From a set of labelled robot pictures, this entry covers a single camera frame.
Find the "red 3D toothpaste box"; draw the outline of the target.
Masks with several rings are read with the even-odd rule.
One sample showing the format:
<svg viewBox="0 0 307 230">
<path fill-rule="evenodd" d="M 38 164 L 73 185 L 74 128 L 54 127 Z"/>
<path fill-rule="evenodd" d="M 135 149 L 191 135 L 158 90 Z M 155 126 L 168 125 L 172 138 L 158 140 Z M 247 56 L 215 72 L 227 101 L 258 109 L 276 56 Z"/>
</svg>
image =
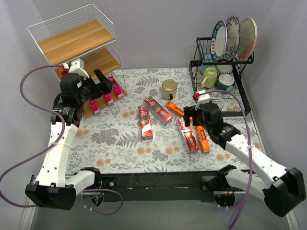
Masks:
<svg viewBox="0 0 307 230">
<path fill-rule="evenodd" d="M 152 123 L 150 119 L 149 109 L 147 106 L 138 106 L 139 110 L 139 116 L 140 116 L 140 125 L 141 125 L 141 134 L 142 139 L 153 139 L 153 129 L 152 129 Z"/>
<path fill-rule="evenodd" d="M 144 104 L 148 106 L 149 110 L 153 113 L 153 115 L 165 126 L 169 124 L 173 117 L 167 112 L 156 99 L 154 99 L 151 95 L 146 97 L 144 100 Z"/>
<path fill-rule="evenodd" d="M 197 152 L 199 150 L 199 145 L 195 139 L 191 127 L 185 126 L 185 121 L 183 118 L 177 118 L 176 123 L 188 154 Z"/>
</svg>

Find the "orange toothpaste box top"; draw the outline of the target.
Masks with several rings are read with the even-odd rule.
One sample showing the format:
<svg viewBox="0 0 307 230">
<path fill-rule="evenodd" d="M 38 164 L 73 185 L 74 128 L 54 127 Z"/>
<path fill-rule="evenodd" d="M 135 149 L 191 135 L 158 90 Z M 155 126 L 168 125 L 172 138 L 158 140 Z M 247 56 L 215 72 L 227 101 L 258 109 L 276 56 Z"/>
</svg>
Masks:
<svg viewBox="0 0 307 230">
<path fill-rule="evenodd" d="M 184 109 L 177 107 L 177 105 L 174 102 L 167 102 L 165 106 L 170 112 L 176 114 L 178 116 L 178 119 L 184 117 Z"/>
</svg>

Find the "pink toothpaste box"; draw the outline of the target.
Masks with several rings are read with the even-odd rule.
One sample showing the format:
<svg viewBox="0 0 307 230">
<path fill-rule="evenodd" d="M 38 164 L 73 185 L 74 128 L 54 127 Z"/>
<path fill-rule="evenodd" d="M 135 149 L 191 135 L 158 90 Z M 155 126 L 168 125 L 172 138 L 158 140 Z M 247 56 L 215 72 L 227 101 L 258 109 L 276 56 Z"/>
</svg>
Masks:
<svg viewBox="0 0 307 230">
<path fill-rule="evenodd" d="M 114 79 L 113 76 L 108 77 L 108 79 L 110 81 L 113 82 L 113 91 L 115 92 L 115 94 L 117 95 L 117 97 L 120 99 L 122 97 L 124 97 L 124 93 L 123 90 L 120 88 L 120 86 L 118 85 L 118 83 L 116 82 L 116 80 Z"/>
<path fill-rule="evenodd" d="M 113 98 L 111 97 L 111 94 L 104 94 L 103 95 L 105 101 L 107 102 L 108 105 L 113 105 L 114 104 L 114 100 Z"/>
<path fill-rule="evenodd" d="M 99 108 L 99 106 L 98 106 L 98 104 L 96 103 L 95 100 L 89 100 L 89 104 L 90 104 L 92 111 L 94 112 L 95 115 L 100 113 L 100 108 Z"/>
</svg>

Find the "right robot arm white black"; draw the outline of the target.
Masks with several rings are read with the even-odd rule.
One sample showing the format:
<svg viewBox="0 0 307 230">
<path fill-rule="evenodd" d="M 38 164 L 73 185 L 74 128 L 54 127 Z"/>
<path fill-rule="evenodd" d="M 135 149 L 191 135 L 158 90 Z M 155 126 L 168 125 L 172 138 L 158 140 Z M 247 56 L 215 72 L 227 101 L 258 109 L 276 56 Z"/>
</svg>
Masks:
<svg viewBox="0 0 307 230">
<path fill-rule="evenodd" d="M 225 122 L 218 105 L 212 102 L 184 107 L 185 125 L 202 126 L 211 140 L 235 155 L 257 176 L 232 169 L 217 178 L 218 187 L 236 187 L 263 200 L 275 215 L 284 217 L 306 199 L 303 174 L 276 163 L 248 140 L 233 125 Z"/>
</svg>

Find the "orange toothpaste box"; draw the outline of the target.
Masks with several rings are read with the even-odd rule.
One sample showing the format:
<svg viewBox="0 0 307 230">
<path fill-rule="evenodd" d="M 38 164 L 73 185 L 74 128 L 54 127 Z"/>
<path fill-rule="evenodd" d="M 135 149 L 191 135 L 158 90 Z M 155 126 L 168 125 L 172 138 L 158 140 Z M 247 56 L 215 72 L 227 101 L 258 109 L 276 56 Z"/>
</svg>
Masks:
<svg viewBox="0 0 307 230">
<path fill-rule="evenodd" d="M 61 79 L 65 74 L 67 74 L 67 70 L 64 67 L 59 67 L 56 70 L 58 77 Z"/>
<path fill-rule="evenodd" d="M 201 144 L 202 152 L 210 152 L 211 148 L 210 148 L 210 145 L 209 145 L 209 141 L 206 138 L 204 128 L 202 126 L 197 126 L 196 130 L 197 130 L 197 133 L 198 133 L 198 136 L 199 136 L 199 141 L 200 141 L 200 144 Z"/>
<path fill-rule="evenodd" d="M 178 116 L 178 119 L 184 117 L 184 109 L 177 107 L 177 105 L 174 102 L 167 102 L 165 106 L 170 112 L 176 114 Z"/>
<path fill-rule="evenodd" d="M 84 69 L 84 61 L 83 61 L 82 59 L 77 58 L 77 59 L 76 59 L 76 62 L 79 63 L 80 68 Z"/>
</svg>

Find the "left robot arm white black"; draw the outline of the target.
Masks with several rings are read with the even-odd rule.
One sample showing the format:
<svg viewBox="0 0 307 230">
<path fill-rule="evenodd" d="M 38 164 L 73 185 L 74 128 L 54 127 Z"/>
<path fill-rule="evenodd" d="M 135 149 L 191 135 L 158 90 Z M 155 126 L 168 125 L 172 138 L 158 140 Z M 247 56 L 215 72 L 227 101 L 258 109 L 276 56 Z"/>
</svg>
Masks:
<svg viewBox="0 0 307 230">
<path fill-rule="evenodd" d="M 35 182 L 25 188 L 27 197 L 39 207 L 70 210 L 80 192 L 86 188 L 96 192 L 102 186 L 100 171 L 94 167 L 82 168 L 66 178 L 68 156 L 84 113 L 83 105 L 113 89 L 113 82 L 101 70 L 95 69 L 94 74 L 98 84 L 78 73 L 65 74 L 60 80 L 61 92 L 53 102 L 48 150 Z"/>
</svg>

